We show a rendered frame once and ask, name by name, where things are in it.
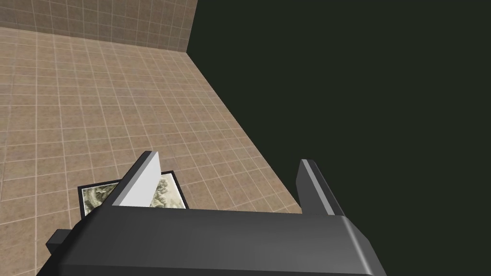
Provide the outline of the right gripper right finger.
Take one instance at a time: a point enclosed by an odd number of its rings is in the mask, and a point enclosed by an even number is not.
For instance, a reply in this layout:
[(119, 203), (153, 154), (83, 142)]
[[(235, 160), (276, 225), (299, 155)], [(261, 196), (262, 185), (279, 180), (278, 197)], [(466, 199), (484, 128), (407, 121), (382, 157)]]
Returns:
[(319, 170), (318, 165), (313, 160), (300, 160), (295, 184), (302, 213), (335, 216), (345, 215)]

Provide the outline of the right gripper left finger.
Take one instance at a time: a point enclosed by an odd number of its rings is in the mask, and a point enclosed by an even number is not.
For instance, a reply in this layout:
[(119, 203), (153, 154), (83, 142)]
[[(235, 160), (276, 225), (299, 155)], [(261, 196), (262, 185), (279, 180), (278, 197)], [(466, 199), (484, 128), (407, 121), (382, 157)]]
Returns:
[(158, 152), (145, 151), (118, 182), (102, 206), (148, 207), (160, 177)]

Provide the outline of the black framed landscape picture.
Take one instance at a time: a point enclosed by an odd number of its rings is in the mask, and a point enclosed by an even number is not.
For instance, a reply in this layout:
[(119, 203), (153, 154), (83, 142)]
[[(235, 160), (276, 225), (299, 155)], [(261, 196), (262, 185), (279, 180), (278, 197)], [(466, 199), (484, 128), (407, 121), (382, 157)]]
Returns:
[[(77, 193), (81, 218), (86, 217), (91, 211), (102, 205), (120, 182), (119, 179), (78, 186)], [(182, 208), (188, 209), (188, 203), (180, 188), (175, 172), (161, 172), (161, 177), (156, 191), (149, 204), (156, 208)]]

